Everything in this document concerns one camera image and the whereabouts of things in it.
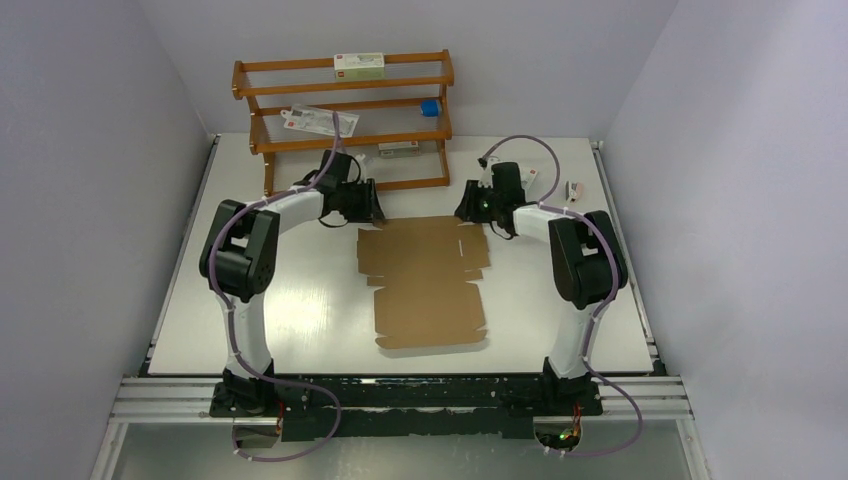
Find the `brown cardboard box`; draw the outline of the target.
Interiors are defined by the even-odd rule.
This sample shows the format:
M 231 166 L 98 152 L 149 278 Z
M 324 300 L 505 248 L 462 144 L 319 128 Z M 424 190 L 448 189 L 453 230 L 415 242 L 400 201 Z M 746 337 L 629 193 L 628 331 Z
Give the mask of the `brown cardboard box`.
M 477 344 L 486 318 L 477 282 L 490 266 L 481 225 L 453 216 L 395 218 L 357 233 L 358 271 L 386 350 Z

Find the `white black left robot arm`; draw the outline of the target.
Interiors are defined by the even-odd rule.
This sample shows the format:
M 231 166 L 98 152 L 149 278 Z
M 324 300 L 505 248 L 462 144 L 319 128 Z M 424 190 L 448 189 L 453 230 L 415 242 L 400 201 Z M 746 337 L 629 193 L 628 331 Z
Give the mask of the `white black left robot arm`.
M 279 236 L 331 213 L 348 223 L 384 220 L 368 163 L 364 154 L 327 150 L 319 169 L 289 189 L 249 204 L 224 200 L 218 205 L 199 270 L 224 315 L 228 360 L 215 401 L 226 410 L 261 416 L 277 400 L 264 294 L 275 275 Z

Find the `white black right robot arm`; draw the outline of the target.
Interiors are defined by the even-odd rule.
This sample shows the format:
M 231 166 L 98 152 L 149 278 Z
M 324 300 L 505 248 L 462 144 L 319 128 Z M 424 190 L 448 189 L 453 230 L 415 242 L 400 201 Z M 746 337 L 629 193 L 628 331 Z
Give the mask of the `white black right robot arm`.
M 539 398 L 548 412 L 565 413 L 598 376 L 591 354 L 599 323 L 628 281 L 610 215 L 529 202 L 517 163 L 499 162 L 465 182 L 455 216 L 496 225 L 509 239 L 529 237 L 548 245 L 555 289 L 576 313 L 561 322 L 544 360 Z

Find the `small grey box lower shelf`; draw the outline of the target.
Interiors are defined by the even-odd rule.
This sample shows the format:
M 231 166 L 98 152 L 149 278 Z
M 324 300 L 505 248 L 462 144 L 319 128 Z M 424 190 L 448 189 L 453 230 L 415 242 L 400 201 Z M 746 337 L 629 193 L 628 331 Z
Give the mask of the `small grey box lower shelf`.
M 407 158 L 419 156 L 421 153 L 418 141 L 383 142 L 377 145 L 381 158 Z

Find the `white green box top shelf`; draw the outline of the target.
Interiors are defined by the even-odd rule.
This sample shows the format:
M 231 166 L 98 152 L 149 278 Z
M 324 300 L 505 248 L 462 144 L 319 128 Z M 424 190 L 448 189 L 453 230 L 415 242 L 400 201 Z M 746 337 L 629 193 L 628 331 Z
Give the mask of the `white green box top shelf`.
M 333 67 L 334 78 L 340 82 L 385 78 L 385 56 L 382 52 L 336 54 Z

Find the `white teal small carton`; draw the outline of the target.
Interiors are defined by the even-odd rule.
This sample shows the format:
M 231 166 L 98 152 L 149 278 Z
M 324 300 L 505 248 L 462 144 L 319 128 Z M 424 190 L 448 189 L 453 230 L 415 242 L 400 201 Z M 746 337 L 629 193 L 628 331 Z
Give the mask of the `white teal small carton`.
M 534 183 L 534 181 L 535 181 L 535 179 L 538 175 L 538 171 L 534 168 L 529 168 L 529 167 L 520 167 L 519 171 L 520 171 L 521 186 L 522 186 L 523 189 L 527 190 Z

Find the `orange wooden shelf rack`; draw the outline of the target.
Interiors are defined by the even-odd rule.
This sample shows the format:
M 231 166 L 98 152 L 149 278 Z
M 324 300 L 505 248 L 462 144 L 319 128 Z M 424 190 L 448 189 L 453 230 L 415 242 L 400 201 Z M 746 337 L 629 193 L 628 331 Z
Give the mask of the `orange wooden shelf rack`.
M 233 65 L 231 91 L 249 111 L 249 150 L 264 162 L 265 194 L 286 156 L 319 153 L 339 138 L 375 158 L 384 191 L 451 184 L 449 50 L 337 54 Z

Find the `blue white small roll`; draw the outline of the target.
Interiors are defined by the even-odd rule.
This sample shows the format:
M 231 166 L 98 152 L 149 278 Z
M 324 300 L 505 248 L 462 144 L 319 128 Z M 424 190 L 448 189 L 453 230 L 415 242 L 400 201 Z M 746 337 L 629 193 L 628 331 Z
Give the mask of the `blue white small roll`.
M 425 99 L 420 103 L 420 113 L 426 118 L 437 118 L 441 115 L 442 106 L 439 99 Z

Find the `small pink stapler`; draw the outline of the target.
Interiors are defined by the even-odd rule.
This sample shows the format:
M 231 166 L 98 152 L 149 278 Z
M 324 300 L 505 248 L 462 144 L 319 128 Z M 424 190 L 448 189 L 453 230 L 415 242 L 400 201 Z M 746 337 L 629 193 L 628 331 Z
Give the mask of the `small pink stapler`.
M 584 185 L 581 182 L 567 181 L 565 184 L 565 196 L 569 203 L 579 201 L 584 192 Z

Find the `clear plastic blister pack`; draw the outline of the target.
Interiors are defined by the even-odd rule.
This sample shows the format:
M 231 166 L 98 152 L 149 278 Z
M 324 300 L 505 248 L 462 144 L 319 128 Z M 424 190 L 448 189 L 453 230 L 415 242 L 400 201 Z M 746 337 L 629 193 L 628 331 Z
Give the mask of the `clear plastic blister pack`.
M 282 110 L 280 116 L 286 129 L 340 138 L 352 137 L 360 119 L 354 113 L 301 104 Z

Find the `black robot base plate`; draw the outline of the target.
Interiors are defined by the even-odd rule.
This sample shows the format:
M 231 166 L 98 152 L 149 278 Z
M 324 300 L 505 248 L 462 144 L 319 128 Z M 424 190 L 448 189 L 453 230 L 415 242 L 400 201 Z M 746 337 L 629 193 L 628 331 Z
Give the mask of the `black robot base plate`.
M 335 437 L 499 434 L 533 439 L 538 417 L 598 416 L 589 375 L 550 372 L 417 376 L 285 375 L 281 384 L 225 374 L 213 418 L 267 418 L 284 441 Z

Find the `aluminium table frame rail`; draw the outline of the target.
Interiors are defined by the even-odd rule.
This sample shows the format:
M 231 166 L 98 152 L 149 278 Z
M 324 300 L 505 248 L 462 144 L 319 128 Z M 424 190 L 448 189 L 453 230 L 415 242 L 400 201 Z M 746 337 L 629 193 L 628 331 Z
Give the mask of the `aluminium table frame rail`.
M 692 407 L 678 377 L 617 377 L 610 385 L 591 379 L 586 391 L 549 399 L 533 375 L 371 377 L 328 376 L 326 389 L 346 413 L 465 414 L 494 410 L 515 417 L 563 421 L 579 407 L 584 417 L 611 420 L 678 420 Z M 128 378 L 113 403 L 112 423 L 247 424 L 271 426 L 277 418 L 332 415 L 332 401 L 320 392 L 285 393 L 282 403 L 261 413 L 228 411 L 213 404 L 215 378 Z

